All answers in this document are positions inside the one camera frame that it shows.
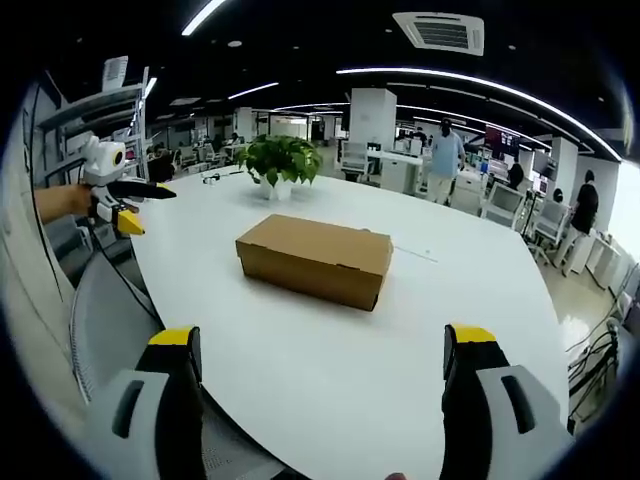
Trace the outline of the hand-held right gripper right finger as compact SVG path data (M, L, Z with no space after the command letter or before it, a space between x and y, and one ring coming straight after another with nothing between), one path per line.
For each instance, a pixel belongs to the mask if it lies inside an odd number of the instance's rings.
M539 479L573 437L551 392L487 330L444 330L442 479Z

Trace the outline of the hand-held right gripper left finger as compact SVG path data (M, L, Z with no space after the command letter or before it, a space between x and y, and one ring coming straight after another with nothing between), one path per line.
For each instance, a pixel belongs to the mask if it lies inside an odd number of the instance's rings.
M134 369L94 397L94 467L104 479L203 479L197 326L165 329Z

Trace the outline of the person's left hand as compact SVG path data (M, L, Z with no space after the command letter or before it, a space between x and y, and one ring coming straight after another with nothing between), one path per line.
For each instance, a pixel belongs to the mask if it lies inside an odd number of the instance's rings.
M91 187L85 184L62 186L60 206L63 215L88 216L92 208Z

